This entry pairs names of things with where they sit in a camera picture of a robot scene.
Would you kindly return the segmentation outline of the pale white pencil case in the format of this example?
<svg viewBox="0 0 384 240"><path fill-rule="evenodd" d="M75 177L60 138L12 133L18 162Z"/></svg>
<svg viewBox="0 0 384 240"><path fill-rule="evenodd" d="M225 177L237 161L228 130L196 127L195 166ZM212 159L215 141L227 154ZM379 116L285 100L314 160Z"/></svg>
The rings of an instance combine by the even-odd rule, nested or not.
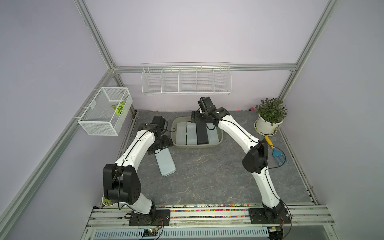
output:
<svg viewBox="0 0 384 240"><path fill-rule="evenodd" d="M163 177L167 177L176 172L176 166L169 149L161 150L155 154L155 157Z"/></svg>

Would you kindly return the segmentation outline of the black pencil case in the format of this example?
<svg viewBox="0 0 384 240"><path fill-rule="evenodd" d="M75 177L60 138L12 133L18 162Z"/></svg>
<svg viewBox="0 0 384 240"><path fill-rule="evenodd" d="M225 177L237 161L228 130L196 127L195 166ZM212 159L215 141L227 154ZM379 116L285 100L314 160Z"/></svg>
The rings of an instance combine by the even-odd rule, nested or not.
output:
<svg viewBox="0 0 384 240"><path fill-rule="evenodd" d="M196 121L196 128L197 128L198 145L209 144L208 134L207 134L207 124L201 121Z"/></svg>

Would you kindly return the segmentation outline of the frosted white pencil case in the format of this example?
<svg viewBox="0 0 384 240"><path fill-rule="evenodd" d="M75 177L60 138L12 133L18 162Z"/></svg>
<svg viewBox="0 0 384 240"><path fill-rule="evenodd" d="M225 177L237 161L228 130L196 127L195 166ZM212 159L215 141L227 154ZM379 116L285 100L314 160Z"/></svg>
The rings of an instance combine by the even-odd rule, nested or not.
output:
<svg viewBox="0 0 384 240"><path fill-rule="evenodd" d="M207 134L210 145L217 145L219 143L218 130L214 124L207 124Z"/></svg>
<svg viewBox="0 0 384 240"><path fill-rule="evenodd" d="M177 123L176 144L177 145L187 144L187 123L186 122Z"/></svg>
<svg viewBox="0 0 384 240"><path fill-rule="evenodd" d="M187 145L197 145L197 128L196 124L192 122L187 122Z"/></svg>

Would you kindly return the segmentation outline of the grey-green plastic storage box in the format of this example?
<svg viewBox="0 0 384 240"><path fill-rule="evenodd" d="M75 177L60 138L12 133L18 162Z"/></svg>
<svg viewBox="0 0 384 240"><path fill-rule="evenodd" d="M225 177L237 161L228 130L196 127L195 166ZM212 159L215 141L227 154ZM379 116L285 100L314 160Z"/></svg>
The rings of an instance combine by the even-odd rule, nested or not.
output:
<svg viewBox="0 0 384 240"><path fill-rule="evenodd" d="M224 133L213 124L192 123L191 117L178 117L172 123L171 138L178 148L211 148L223 141Z"/></svg>

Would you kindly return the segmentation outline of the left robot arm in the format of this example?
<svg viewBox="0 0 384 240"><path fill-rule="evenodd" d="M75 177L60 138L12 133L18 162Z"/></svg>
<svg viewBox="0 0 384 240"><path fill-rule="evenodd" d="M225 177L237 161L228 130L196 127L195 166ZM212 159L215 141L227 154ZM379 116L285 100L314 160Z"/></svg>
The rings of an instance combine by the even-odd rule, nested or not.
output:
<svg viewBox="0 0 384 240"><path fill-rule="evenodd" d="M135 214L152 214L155 204L142 193L137 170L146 154L154 154L163 177L176 172L169 150L173 142L166 135L167 130L168 122L161 116L155 116L151 123L142 124L138 128L134 141L123 155L103 169L105 199L126 205Z"/></svg>

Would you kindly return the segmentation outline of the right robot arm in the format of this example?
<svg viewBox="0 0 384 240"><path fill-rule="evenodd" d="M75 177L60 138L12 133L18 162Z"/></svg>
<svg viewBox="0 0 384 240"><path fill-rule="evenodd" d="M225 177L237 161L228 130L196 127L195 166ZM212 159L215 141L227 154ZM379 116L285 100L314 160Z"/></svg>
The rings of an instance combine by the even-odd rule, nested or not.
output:
<svg viewBox="0 0 384 240"><path fill-rule="evenodd" d="M216 108L210 97L201 97L198 104L199 109L193 111L192 120L219 127L246 153L242 164L257 183L266 220L272 223L286 215L285 204L277 194L269 173L267 141L259 140L246 131L225 108Z"/></svg>

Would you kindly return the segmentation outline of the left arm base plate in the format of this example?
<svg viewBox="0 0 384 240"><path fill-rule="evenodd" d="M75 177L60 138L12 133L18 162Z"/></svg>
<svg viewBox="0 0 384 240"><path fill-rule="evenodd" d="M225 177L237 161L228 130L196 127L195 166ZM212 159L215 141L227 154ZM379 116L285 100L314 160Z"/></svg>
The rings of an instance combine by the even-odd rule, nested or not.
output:
<svg viewBox="0 0 384 240"><path fill-rule="evenodd" d="M168 226L171 220L170 210L151 210L148 215L132 213L129 217L130 227Z"/></svg>

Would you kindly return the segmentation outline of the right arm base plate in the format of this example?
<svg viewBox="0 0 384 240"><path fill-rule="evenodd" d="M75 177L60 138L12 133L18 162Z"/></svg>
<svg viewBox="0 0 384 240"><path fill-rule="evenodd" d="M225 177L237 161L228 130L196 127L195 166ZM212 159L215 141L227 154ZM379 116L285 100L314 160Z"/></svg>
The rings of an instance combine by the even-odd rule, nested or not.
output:
<svg viewBox="0 0 384 240"><path fill-rule="evenodd" d="M292 219L288 210L282 206L276 208L251 208L249 209L251 224L291 224Z"/></svg>

